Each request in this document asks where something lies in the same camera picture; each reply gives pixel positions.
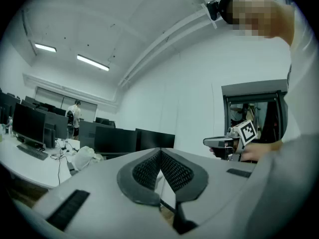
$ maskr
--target keyboard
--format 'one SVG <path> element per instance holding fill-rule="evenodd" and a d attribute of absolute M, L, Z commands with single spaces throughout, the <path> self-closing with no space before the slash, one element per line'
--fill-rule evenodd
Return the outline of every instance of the keyboard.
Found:
<path fill-rule="evenodd" d="M 45 160 L 48 157 L 47 153 L 37 150 L 36 148 L 33 148 L 24 143 L 18 145 L 17 147 L 19 150 L 23 151 L 24 153 L 29 154 L 30 156 L 38 158 L 40 160 Z"/>

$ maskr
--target hand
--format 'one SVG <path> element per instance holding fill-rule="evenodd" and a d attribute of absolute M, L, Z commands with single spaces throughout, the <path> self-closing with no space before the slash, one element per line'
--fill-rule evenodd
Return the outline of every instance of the hand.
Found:
<path fill-rule="evenodd" d="M 251 143 L 245 147 L 240 161 L 258 161 L 264 154 L 270 151 L 272 151 L 270 143 Z"/>

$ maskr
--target white plastic bag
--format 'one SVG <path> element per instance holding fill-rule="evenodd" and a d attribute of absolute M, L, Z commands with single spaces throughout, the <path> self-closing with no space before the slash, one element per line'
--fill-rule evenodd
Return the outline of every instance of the white plastic bag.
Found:
<path fill-rule="evenodd" d="M 103 160 L 100 154 L 96 154 L 94 149 L 84 146 L 72 158 L 72 165 L 76 171 L 81 171 L 85 167 Z"/>

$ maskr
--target black mesh pad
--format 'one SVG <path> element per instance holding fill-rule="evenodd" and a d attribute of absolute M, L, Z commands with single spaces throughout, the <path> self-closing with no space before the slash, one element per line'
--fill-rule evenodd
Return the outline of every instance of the black mesh pad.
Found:
<path fill-rule="evenodd" d="M 161 169 L 165 171 L 165 179 L 174 192 L 184 187 L 194 177 L 192 170 L 165 153 L 161 154 Z"/>
<path fill-rule="evenodd" d="M 156 178 L 160 171 L 160 152 L 138 164 L 133 169 L 133 177 L 140 185 L 155 189 Z"/>
<path fill-rule="evenodd" d="M 117 175 L 118 185 L 133 202 L 159 206 L 160 197 L 154 189 L 160 170 L 179 203 L 195 200 L 208 183 L 208 174 L 201 166 L 167 149 L 156 148 L 123 166 Z"/>

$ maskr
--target desk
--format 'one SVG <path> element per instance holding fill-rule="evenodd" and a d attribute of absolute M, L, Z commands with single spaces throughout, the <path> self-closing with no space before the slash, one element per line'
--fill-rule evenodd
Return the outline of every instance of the desk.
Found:
<path fill-rule="evenodd" d="M 69 139 L 68 142 L 73 148 L 80 148 L 79 141 Z M 63 146 L 63 141 L 60 139 L 58 143 Z M 21 144 L 21 142 L 19 142 L 16 137 L 12 137 L 8 134 L 2 136 L 2 142 L 0 142 L 1 164 L 17 177 L 40 187 L 51 189 L 58 186 L 59 160 L 50 158 L 50 155 L 59 154 L 61 147 L 57 144 L 54 149 L 46 149 L 44 152 L 48 153 L 49 156 L 42 161 L 19 150 L 16 147 L 19 144 Z M 66 147 L 70 152 L 64 156 L 71 162 L 72 148 L 69 144 L 66 144 Z M 69 179 L 71 175 L 67 167 L 66 159 L 62 158 L 60 162 L 59 177 L 60 183 L 62 183 Z"/>

